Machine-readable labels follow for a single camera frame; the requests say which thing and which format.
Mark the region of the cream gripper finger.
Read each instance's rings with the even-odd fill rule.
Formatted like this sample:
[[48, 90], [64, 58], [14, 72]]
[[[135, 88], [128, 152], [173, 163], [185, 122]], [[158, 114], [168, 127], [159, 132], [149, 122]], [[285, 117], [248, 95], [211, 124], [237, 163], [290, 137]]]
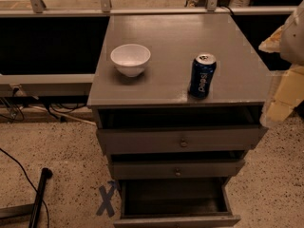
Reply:
[[273, 75], [267, 100], [259, 119], [265, 127], [284, 122], [304, 101], [304, 66], [292, 65]]

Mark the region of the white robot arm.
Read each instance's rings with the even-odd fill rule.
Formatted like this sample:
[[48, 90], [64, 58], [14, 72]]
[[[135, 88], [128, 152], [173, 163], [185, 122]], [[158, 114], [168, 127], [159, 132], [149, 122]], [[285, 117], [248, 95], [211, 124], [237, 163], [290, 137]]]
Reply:
[[265, 127], [274, 127], [284, 122], [304, 101], [304, 1], [258, 49], [268, 53], [278, 52], [281, 59], [292, 64], [289, 69], [273, 74], [262, 108], [260, 123]]

